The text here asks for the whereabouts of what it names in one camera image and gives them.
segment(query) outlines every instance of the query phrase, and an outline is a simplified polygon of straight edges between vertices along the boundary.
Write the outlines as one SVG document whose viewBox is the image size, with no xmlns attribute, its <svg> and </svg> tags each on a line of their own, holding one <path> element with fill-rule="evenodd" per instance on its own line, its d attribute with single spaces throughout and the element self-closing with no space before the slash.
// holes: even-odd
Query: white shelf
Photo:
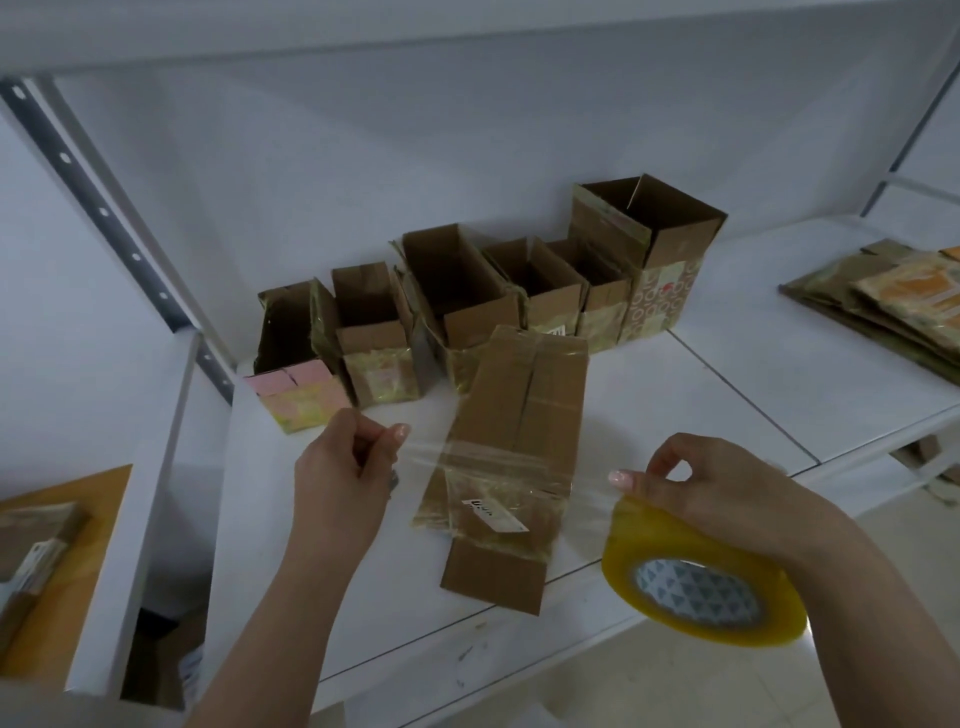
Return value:
<svg viewBox="0 0 960 728">
<path fill-rule="evenodd" d="M 901 463 L 882 456 L 814 490 L 857 517 L 918 484 Z M 538 619 L 470 629 L 424 652 L 348 700 L 347 726 L 433 725 L 645 619 L 597 578 Z"/>
<path fill-rule="evenodd" d="M 559 30 L 878 0 L 66 0 L 0 11 L 0 68 L 37 71 Z"/>
<path fill-rule="evenodd" d="M 675 328 L 821 462 L 960 405 L 960 387 L 777 291 L 881 237 L 835 218 L 718 242 Z"/>
<path fill-rule="evenodd" d="M 382 680 L 384 666 L 396 668 L 428 645 L 469 628 L 470 619 L 523 617 L 442 590 L 449 538 L 409 525 L 433 470 L 433 459 L 417 453 L 435 452 L 444 441 L 455 404 L 452 389 L 442 380 L 423 400 L 370 412 L 383 422 L 410 423 L 413 435 L 407 455 L 396 466 L 400 485 L 380 534 L 350 585 L 330 637 L 316 708 Z M 548 572 L 544 608 L 595 576 L 584 567 L 600 557 L 615 502 L 607 472 L 645 467 L 654 449 L 680 430 L 730 438 L 790 473 L 815 464 L 673 337 L 662 335 L 597 354 L 588 370 L 574 496 Z M 204 680 L 223 662 L 276 573 L 292 518 L 294 461 L 317 434 L 283 435 L 254 394 L 238 386 Z"/>
</svg>

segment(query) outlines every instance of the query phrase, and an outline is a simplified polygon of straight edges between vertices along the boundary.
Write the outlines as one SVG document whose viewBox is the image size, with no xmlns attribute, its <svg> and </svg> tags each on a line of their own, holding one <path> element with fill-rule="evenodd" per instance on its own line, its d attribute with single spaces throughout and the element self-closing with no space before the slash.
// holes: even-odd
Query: tile floor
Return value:
<svg viewBox="0 0 960 728">
<path fill-rule="evenodd" d="M 960 650 L 960 499 L 918 491 L 859 519 Z M 540 702 L 564 728 L 834 728 L 812 642 L 745 650 L 646 621 L 617 638 L 448 718 L 443 728 L 541 726 Z"/>
</svg>

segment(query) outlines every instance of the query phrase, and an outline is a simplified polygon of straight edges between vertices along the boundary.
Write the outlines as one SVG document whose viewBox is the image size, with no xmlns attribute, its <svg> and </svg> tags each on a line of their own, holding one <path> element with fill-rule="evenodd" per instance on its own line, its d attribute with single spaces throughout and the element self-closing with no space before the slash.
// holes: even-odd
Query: roll of tape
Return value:
<svg viewBox="0 0 960 728">
<path fill-rule="evenodd" d="M 601 566 L 627 603 L 694 637 L 760 647 L 806 629 L 804 604 L 777 564 L 635 498 L 613 509 Z"/>
</svg>

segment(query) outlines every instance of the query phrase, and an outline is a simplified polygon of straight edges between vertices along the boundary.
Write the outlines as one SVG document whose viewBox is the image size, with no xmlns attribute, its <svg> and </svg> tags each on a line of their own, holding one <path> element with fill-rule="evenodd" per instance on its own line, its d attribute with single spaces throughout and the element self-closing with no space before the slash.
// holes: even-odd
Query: pink nail polish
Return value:
<svg viewBox="0 0 960 728">
<path fill-rule="evenodd" d="M 634 477 L 627 471 L 611 471 L 607 479 L 614 488 L 624 493 L 630 493 L 634 486 Z"/>
<path fill-rule="evenodd" d="M 410 437 L 410 426 L 409 425 L 397 425 L 394 429 L 394 437 L 396 441 L 403 445 L 408 437 Z"/>
</svg>

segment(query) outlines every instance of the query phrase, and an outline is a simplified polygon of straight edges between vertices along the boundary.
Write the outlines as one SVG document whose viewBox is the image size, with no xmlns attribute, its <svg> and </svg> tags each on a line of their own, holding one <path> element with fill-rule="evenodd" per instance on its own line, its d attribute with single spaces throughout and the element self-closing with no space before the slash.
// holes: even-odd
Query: open cardboard box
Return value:
<svg viewBox="0 0 960 728">
<path fill-rule="evenodd" d="M 630 299 L 630 281 L 586 240 L 555 240 L 547 248 L 588 283 L 577 336 L 587 339 L 590 353 L 616 346 Z"/>
<path fill-rule="evenodd" d="M 460 225 L 407 232 L 396 245 L 434 353 L 461 394 L 469 391 L 481 348 L 501 325 L 520 326 L 519 294 L 468 240 Z"/>
<path fill-rule="evenodd" d="M 332 294 L 319 281 L 312 289 L 314 347 L 343 354 L 361 409 L 418 400 L 414 318 L 394 273 L 378 262 L 334 268 L 330 277 Z M 328 340 L 331 334 L 335 342 Z"/>
<path fill-rule="evenodd" d="M 350 406 L 340 353 L 324 341 L 311 347 L 314 281 L 272 288 L 259 295 L 263 329 L 247 383 L 286 433 L 325 425 Z"/>
<path fill-rule="evenodd" d="M 523 328 L 573 336 L 589 284 L 569 263 L 535 237 L 494 243 L 482 251 L 509 282 L 520 288 Z"/>
<path fill-rule="evenodd" d="M 453 534 L 444 589 L 540 613 L 577 464 L 587 365 L 582 338 L 493 333 L 414 518 Z"/>
<path fill-rule="evenodd" d="M 726 212 L 650 175 L 574 185 L 569 236 L 597 246 L 632 280 L 619 342 L 677 323 L 726 220 Z"/>
</svg>

